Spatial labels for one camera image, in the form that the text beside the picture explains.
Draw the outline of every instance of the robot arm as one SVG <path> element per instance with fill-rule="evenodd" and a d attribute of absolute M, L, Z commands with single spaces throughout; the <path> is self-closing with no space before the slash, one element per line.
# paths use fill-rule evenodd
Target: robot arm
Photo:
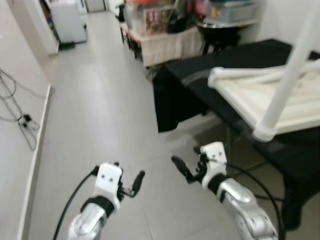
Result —
<path fill-rule="evenodd" d="M 101 230 L 111 214 L 116 213 L 124 196 L 134 198 L 140 190 L 145 172 L 141 171 L 131 188 L 123 188 L 123 170 L 118 163 L 103 163 L 95 181 L 93 197 L 82 206 L 69 226 L 68 240 L 100 240 Z"/>
<path fill-rule="evenodd" d="M 187 182 L 200 182 L 205 190 L 212 191 L 235 221 L 242 240 L 278 240 L 278 234 L 266 212 L 258 205 L 250 190 L 227 176 L 226 154 L 221 142 L 200 148 L 200 161 L 193 176 L 182 159 L 172 161 Z"/>

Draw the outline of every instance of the black table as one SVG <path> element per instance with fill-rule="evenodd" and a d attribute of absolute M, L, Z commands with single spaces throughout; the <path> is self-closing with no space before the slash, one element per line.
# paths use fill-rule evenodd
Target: black table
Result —
<path fill-rule="evenodd" d="M 301 223 L 303 205 L 320 192 L 320 128 L 276 136 L 262 143 L 252 137 L 252 129 L 240 115 L 212 88 L 207 79 L 183 85 L 185 77 L 213 67 L 266 68 L 284 65 L 291 46 L 265 40 L 221 52 L 165 65 L 153 80 L 158 131 L 170 131 L 178 123 L 207 109 L 214 111 L 231 129 L 243 136 L 252 147 L 283 176 L 284 203 L 282 218 L 287 230 Z M 311 59 L 320 55 L 312 53 Z"/>

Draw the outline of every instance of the hallway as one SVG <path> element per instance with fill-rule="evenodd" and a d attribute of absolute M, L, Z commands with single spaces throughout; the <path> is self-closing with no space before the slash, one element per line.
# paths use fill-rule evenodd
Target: hallway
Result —
<path fill-rule="evenodd" d="M 46 127 L 34 197 L 29 240 L 49 240 L 74 188 L 103 162 L 120 162 L 125 186 L 140 170 L 146 176 L 134 199 L 125 198 L 108 219 L 101 240 L 237 240 L 232 219 L 210 192 L 188 185 L 170 161 L 175 154 L 195 166 L 193 147 L 224 141 L 225 129 L 213 114 L 198 115 L 172 132 L 158 133 L 152 83 L 142 64 L 122 44 L 111 13 L 84 16 L 88 42 L 62 51 L 52 76 L 55 95 Z M 240 142 L 235 163 L 248 167 L 261 157 Z M 271 166 L 256 171 L 281 196 L 281 176 Z M 252 191 L 258 187 L 239 178 Z M 94 190 L 90 178 L 67 212 L 59 240 Z M 288 240 L 319 239 L 319 194 L 304 208 L 302 227 Z M 276 226 L 271 205 L 262 201 Z"/>

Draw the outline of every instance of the cloth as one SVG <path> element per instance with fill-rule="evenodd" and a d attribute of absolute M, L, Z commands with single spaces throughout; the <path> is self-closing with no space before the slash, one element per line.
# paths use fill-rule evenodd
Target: cloth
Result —
<path fill-rule="evenodd" d="M 143 65 L 146 67 L 199 56 L 205 45 L 196 26 L 174 34 L 134 35 L 140 40 Z"/>
<path fill-rule="evenodd" d="M 320 192 L 320 128 L 276 136 L 267 143 L 252 137 L 252 129 L 212 88 L 206 78 L 182 84 L 184 78 L 213 67 L 267 68 L 284 65 L 291 46 L 276 40 L 230 48 L 193 59 L 166 64 L 153 80 L 159 132 L 173 130 L 178 123 L 209 108 L 236 133 L 242 135 L 282 175 L 285 188 L 282 218 L 287 230 L 300 225 L 302 206 Z M 320 58 L 312 53 L 311 59 Z"/>

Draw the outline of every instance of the wire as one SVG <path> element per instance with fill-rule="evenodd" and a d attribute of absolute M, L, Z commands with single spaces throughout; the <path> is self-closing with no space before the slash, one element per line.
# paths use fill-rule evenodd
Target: wire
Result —
<path fill-rule="evenodd" d="M 264 192 L 266 193 L 268 198 L 271 200 L 271 203 L 272 203 L 272 205 L 274 207 L 274 210 L 275 210 L 275 214 L 276 214 L 276 218 L 277 218 L 277 222 L 278 222 L 278 231 L 279 231 L 278 239 L 279 240 L 285 240 L 285 238 L 286 238 L 286 230 L 285 230 L 282 218 L 281 218 L 279 207 L 278 207 L 278 205 L 276 203 L 276 200 L 275 200 L 274 196 L 270 193 L 270 191 L 267 189 L 267 187 L 259 179 L 257 179 L 255 176 L 253 176 L 250 172 L 242 169 L 241 167 L 235 166 L 235 165 L 230 164 L 230 163 L 218 162 L 217 160 L 214 160 L 214 161 L 216 163 L 220 163 L 220 164 L 226 165 L 226 166 L 228 166 L 230 168 L 233 168 L 233 169 L 236 169 L 236 170 L 242 172 L 243 174 L 247 175 L 249 178 L 254 180 L 264 190 Z"/>
<path fill-rule="evenodd" d="M 71 194 L 71 196 L 69 197 L 69 200 L 68 202 L 66 203 L 62 213 L 61 213 L 61 216 L 60 216 L 60 219 L 59 219 L 59 222 L 56 226 L 56 229 L 55 229 L 55 232 L 54 232 L 54 236 L 53 236 L 53 240 L 56 240 L 57 237 L 58 237 L 58 234 L 59 234 L 59 231 L 60 231 L 60 228 L 61 228 L 61 224 L 65 218 L 65 215 L 67 213 L 67 210 L 71 204 L 71 202 L 73 201 L 73 199 L 75 198 L 77 192 L 79 191 L 79 189 L 81 188 L 81 186 L 85 183 L 85 181 L 91 176 L 93 175 L 93 172 L 90 172 L 87 176 L 85 176 L 85 178 L 79 183 L 79 185 L 75 188 L 75 190 L 73 191 L 73 193 Z"/>
<path fill-rule="evenodd" d="M 262 200 L 270 200 L 270 198 L 269 197 L 267 197 L 267 196 L 262 196 L 262 195 L 259 195 L 259 194 L 255 194 L 254 195 L 257 199 L 262 199 Z M 280 197 L 273 197 L 274 198 L 274 200 L 276 200 L 277 202 L 284 202 L 285 200 L 284 199 L 282 199 L 282 198 L 280 198 Z"/>
<path fill-rule="evenodd" d="M 8 86 L 8 83 L 7 83 L 8 80 L 5 79 L 4 77 L 6 77 L 10 81 L 12 81 L 13 89 L 11 89 L 11 87 Z M 0 100 L 3 102 L 3 104 L 7 108 L 8 112 L 12 116 L 12 118 L 0 116 L 0 120 L 6 121 L 6 122 L 11 122 L 11 123 L 18 123 L 18 127 L 21 130 L 29 148 L 31 149 L 31 151 L 34 151 L 37 147 L 37 138 L 32 131 L 39 130 L 40 124 L 38 122 L 36 122 L 35 120 L 31 120 L 32 125 L 20 122 L 20 119 L 24 118 L 26 120 L 26 117 L 25 117 L 26 115 L 23 113 L 22 108 L 18 104 L 18 102 L 15 98 L 15 94 L 16 94 L 17 88 L 19 86 L 20 88 L 22 88 L 23 90 L 30 93 L 31 95 L 33 95 L 36 98 L 45 100 L 45 99 L 47 99 L 47 97 L 34 92 L 30 88 L 28 88 L 25 85 L 23 85 L 22 83 L 18 82 L 13 76 L 11 76 L 9 73 L 7 73 L 6 71 L 4 71 L 1 68 L 0 68 L 0 86 L 2 86 L 2 89 L 5 92 L 5 95 L 0 94 Z M 52 91 L 50 93 L 50 95 L 48 96 L 48 99 L 50 99 L 53 94 L 54 94 L 54 91 Z M 15 107 L 18 111 L 17 114 L 15 113 L 15 111 L 12 109 L 12 107 L 7 102 L 8 100 L 11 100 L 13 102 L 13 104 L 15 105 Z"/>
<path fill-rule="evenodd" d="M 11 76 L 9 73 L 7 73 L 6 71 L 4 71 L 3 69 L 0 68 L 0 74 L 3 74 L 5 76 L 7 76 L 11 81 L 14 82 L 15 85 L 18 85 L 20 88 L 22 88 L 23 90 L 25 90 L 26 92 L 30 93 L 31 95 L 35 96 L 36 98 L 39 98 L 39 99 L 47 99 L 46 96 L 44 95 L 41 95 L 41 94 L 38 94 L 36 93 L 35 91 L 33 91 L 32 89 L 28 88 L 27 86 L 23 85 L 21 82 L 17 81 L 13 76 Z"/>

